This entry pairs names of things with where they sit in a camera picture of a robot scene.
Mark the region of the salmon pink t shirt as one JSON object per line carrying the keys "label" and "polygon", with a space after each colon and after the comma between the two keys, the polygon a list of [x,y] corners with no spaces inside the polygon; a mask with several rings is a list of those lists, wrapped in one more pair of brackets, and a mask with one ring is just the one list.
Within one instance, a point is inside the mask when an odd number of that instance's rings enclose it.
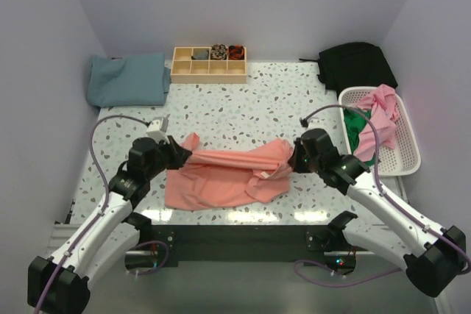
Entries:
{"label": "salmon pink t shirt", "polygon": [[192,152],[185,165],[168,170],[165,206],[197,211],[269,203],[290,189],[293,148],[279,138],[250,151],[198,149],[191,133],[182,144]]}

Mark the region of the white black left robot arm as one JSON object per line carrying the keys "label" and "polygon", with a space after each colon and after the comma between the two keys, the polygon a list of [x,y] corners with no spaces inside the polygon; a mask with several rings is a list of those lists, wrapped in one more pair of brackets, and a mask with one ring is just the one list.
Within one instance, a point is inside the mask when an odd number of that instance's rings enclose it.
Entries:
{"label": "white black left robot arm", "polygon": [[135,208],[158,174],[182,168],[191,155],[173,137],[133,141],[92,214],[55,252],[30,263],[27,303],[35,313],[82,313],[94,279],[127,250],[154,242],[151,220]]}

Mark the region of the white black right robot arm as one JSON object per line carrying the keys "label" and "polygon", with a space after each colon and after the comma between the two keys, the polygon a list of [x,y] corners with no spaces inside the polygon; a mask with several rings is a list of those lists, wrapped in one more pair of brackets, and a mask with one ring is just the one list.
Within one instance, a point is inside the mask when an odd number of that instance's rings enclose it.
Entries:
{"label": "white black right robot arm", "polygon": [[340,154],[323,129],[311,129],[294,141],[288,164],[298,174],[315,173],[341,194],[358,202],[385,224],[400,241],[394,246],[380,230],[364,230],[350,211],[337,215],[316,236],[324,251],[349,245],[366,249],[405,271],[426,296],[436,298],[470,269],[466,236],[456,226],[444,228],[393,194],[351,154]]}

